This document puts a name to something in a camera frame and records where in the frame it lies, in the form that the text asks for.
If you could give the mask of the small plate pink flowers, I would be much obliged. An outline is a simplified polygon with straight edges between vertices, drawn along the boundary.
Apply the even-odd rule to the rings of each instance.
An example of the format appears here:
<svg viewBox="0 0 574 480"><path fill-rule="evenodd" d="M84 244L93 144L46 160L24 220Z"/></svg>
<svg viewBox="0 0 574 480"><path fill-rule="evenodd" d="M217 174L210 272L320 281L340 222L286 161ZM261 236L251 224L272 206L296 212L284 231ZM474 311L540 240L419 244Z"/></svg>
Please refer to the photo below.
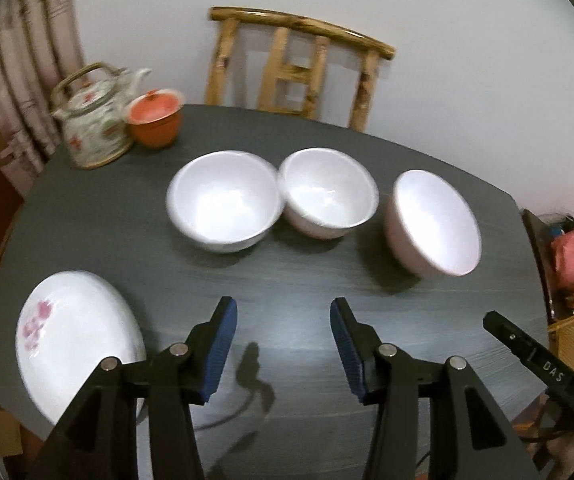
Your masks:
<svg viewBox="0 0 574 480"><path fill-rule="evenodd" d="M146 347L130 306L111 284L87 271L62 271L25 299L16 356L26 392L55 424L101 360L143 361Z"/></svg>

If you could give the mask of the pink ceramic bowl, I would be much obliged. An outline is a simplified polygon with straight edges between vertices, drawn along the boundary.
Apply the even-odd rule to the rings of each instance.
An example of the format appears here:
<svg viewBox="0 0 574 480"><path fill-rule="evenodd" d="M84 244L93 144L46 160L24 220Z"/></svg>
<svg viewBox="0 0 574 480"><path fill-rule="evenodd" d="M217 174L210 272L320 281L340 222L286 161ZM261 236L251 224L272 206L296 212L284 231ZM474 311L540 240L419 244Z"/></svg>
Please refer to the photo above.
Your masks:
<svg viewBox="0 0 574 480"><path fill-rule="evenodd" d="M460 278L482 256L482 237L465 199L427 170L400 174L387 200L384 236L395 258L420 278Z"/></svg>

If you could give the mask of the white bowl blue dog print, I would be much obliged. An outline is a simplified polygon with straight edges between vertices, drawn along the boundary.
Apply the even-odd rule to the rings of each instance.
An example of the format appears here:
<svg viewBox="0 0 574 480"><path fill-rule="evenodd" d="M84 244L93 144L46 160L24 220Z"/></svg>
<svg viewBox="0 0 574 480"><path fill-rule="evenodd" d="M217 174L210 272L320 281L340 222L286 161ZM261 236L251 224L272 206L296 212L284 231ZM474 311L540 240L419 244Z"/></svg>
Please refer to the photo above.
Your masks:
<svg viewBox="0 0 574 480"><path fill-rule="evenodd" d="M188 162L166 191L168 218L208 252L255 245L285 208L276 168L255 154L217 151Z"/></svg>

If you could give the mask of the white bowl pink rabbit print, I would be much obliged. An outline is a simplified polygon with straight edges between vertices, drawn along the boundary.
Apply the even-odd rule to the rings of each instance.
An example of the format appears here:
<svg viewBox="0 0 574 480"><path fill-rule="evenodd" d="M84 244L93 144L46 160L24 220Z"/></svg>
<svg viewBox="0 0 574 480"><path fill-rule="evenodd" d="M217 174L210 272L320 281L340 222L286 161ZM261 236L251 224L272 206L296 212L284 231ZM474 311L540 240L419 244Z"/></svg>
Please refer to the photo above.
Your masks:
<svg viewBox="0 0 574 480"><path fill-rule="evenodd" d="M336 240L366 223L379 206L379 190L357 160L332 148L304 148L278 168L284 216L302 234Z"/></svg>

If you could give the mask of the orange lidded tea cup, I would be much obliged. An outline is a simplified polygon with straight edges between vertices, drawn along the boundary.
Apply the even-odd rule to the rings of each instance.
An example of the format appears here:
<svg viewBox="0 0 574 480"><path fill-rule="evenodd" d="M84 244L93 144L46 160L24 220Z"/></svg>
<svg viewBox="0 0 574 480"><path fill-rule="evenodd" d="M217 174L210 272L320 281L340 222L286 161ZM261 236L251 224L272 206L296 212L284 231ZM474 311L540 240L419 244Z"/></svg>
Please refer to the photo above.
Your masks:
<svg viewBox="0 0 574 480"><path fill-rule="evenodd" d="M183 121L185 97L174 89L150 90L127 103L122 118L133 139L160 150L173 144Z"/></svg>

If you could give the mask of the floral ceramic teapot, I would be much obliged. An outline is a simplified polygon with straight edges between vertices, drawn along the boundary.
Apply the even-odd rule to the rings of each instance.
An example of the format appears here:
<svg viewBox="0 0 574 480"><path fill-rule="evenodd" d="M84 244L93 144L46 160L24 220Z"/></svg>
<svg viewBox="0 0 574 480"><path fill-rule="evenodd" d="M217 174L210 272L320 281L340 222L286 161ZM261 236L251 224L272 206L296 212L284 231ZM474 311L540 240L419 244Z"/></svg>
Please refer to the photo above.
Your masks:
<svg viewBox="0 0 574 480"><path fill-rule="evenodd" d="M104 76L86 84L72 96L66 89L95 70ZM126 131L124 108L138 96L139 85L150 68L117 68L96 62L77 70L52 90L52 117L60 122L72 162L81 169L95 169L120 158L133 146Z"/></svg>

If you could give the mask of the bamboo wooden chair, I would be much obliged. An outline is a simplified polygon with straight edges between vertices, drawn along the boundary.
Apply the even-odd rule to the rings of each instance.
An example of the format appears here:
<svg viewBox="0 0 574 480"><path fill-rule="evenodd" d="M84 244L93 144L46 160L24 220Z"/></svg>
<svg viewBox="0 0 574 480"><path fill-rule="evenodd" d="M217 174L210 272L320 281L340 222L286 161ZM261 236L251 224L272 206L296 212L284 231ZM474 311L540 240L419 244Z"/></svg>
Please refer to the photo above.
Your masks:
<svg viewBox="0 0 574 480"><path fill-rule="evenodd" d="M267 113L316 119L329 48L335 42L352 49L360 56L360 76L349 117L349 127L359 132L365 130L376 91L379 64L382 60L391 61L395 56L395 48L390 44L316 18L274 10L214 6L209 10L209 19L220 24L220 31L209 66L204 94L206 104L220 105L223 102L227 72L239 27L271 27L274 30L273 43L262 73L256 108ZM296 65L286 60L289 36L293 32L313 38L311 63L308 66ZM287 82L305 87L301 107L289 108L277 104L277 88Z"/></svg>

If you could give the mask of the beige patterned curtain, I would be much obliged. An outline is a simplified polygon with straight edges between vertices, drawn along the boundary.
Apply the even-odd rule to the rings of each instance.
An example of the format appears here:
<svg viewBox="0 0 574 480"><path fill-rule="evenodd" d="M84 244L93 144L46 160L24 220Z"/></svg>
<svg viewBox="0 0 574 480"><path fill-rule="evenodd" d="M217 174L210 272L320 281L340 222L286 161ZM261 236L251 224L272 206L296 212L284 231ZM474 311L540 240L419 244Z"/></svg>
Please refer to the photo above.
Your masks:
<svg viewBox="0 0 574 480"><path fill-rule="evenodd" d="M52 90L82 65L72 0L0 0L0 170L22 196L62 143Z"/></svg>

